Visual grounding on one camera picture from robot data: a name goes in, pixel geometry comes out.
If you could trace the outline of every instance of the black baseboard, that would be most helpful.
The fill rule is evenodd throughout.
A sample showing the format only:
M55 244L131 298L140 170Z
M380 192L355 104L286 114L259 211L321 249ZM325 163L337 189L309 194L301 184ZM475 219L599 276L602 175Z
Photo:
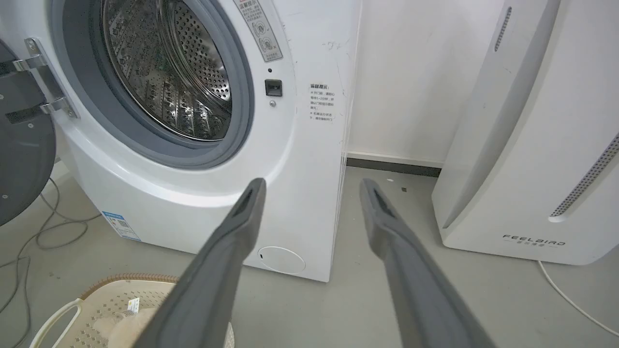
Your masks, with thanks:
M388 172L432 176L434 178L437 178L438 175L441 173L440 168L423 167L420 165L411 165L411 164L399 164L399 163L391 163L391 162L360 160L360 159L346 159L346 165L350 167L386 170Z

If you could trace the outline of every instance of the gray floor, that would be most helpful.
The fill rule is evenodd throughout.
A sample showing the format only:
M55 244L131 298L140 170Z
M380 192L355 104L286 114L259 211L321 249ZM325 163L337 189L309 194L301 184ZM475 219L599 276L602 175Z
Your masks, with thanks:
M332 280L322 284L244 268L232 318L237 347L400 346L383 265L368 248L363 228L358 184L364 177L381 185L498 347L619 346L619 338L595 326L559 297L534 262L445 248L431 205L434 178L349 167ZM72 179L61 185L61 191L61 212L87 217L96 211ZM47 213L43 203L36 201L0 228L0 264L15 255ZM43 241L66 240L78 229L58 230ZM28 292L35 329L101 278L123 272L180 275L192 258L124 240L103 219L91 222L89 232L73 245L50 251L31 246L27 254L32 256ZM549 264L547 269L583 309L619 329L618 265L619 250L615 248L588 266ZM12 272L0 269L0 302L14 284ZM20 292L0 314L1 347L21 334L23 305Z

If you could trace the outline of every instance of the gray power cord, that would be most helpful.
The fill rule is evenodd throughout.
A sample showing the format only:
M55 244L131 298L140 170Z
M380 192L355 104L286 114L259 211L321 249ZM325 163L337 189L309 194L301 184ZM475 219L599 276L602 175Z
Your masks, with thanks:
M28 243L30 243L33 239L35 240L35 242L37 243L37 246L39 247L39 249L42 250L48 250L48 249L56 249L56 248L60 248L62 246L71 244L73 242L75 242L76 240L82 238L82 236L86 233L86 231L88 231L88 221L94 220L97 217L100 217L101 214L97 214L89 219L84 219L84 220L78 220L78 219L72 219L70 217L66 217L62 214L60 214L57 211L58 208L58 204L60 204L60 189L58 188L58 185L56 184L56 182L54 180L52 180L50 178L50 182L54 185L54 187L56 188L56 193L58 194L58 198L56 200L56 203L54 204L54 206L52 206L46 199L45 197L43 197L42 194L40 194L39 196L41 196L41 199L43 200L43 202L51 209L51 214L50 216L47 217L47 219L45 220L45 222L43 223L43 225L41 225L41 228L39 228L39 231L34 234L32 237L30 237L25 243L24 245L22 245L21 249L19 250L19 252L17 253L17 256L15 257L15 260L13 261L9 261L5 264L0 265L0 268L9 266L11 264L15 264L15 287L13 288L13 292L11 294L11 296L9 296L9 298L6 300L6 302L4 302L4 304L2 305L2 307L0 307L0 314L2 314L2 312L4 311L4 309L9 305L9 303L11 303L11 301L13 301L13 298L15 298L15 294L17 293L17 289L19 288L19 262L21 260L26 260L26 272L24 274L24 302L25 302L25 306L26 306L26 330L24 330L24 333L22 335L22 337L19 339L19 341L17 341L17 343L15 343L13 346L11 346L11 348L16 348L18 346L20 346L22 343L24 343L24 340L26 340L26 336L28 336L28 333L30 332L30 327L31 327L31 319L30 319L30 302L28 301L28 292L27 292L27 285L28 285L28 270L30 269L30 256L21 256L22 252L24 251L24 249L26 248L26 246L28 245ZM60 224L56 224L50 227L47 227L48 222L51 220L51 218L54 215L58 215L60 217L62 217L63 219L67 220L65 222L61 222ZM80 233L79 236L73 238L72 240L69 240L65 243L62 244L58 244L58 245L43 245L41 244L41 241L39 240L39 238L41 237L41 235L45 232L48 232L50 230L53 230L56 227L60 227L60 226L64 226L64 225L69 225L69 224L82 224L84 225L84 230L82 231L82 233Z

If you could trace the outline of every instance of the stuffed animal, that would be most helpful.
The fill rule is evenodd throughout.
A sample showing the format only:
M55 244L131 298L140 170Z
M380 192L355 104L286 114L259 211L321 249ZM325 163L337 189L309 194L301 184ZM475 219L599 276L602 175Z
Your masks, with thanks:
M140 309L137 314L122 311L98 319L93 329L108 340L108 348L131 348L156 311L156 308Z

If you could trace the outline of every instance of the white basket handle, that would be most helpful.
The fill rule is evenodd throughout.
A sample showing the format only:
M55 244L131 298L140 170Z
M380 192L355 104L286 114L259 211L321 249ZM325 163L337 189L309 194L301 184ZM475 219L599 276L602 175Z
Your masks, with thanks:
M51 327L54 326L54 324L56 324L56 322L63 315L65 315L68 311L73 309L73 307L77 307L77 313L73 316L73 319L64 329L63 334L60 335L60 337L58 338L56 343L54 343L54 346L52 348L56 347L56 345L60 342L60 340L63 339L64 335L67 333L71 325L73 325L73 322L75 322L75 320L77 319L77 316L79 316L79 313L82 311L82 306L81 306L82 302L83 300L81 298L78 298L76 300L73 300L67 303L62 308L57 310L56 313L54 313L49 319L47 319L47 321L45 322L45 324L43 324L41 329L39 329L39 332L37 332L37 335L32 339L32 343L30 343L30 348L38 348L43 342L43 338L45 338L45 335L51 329Z

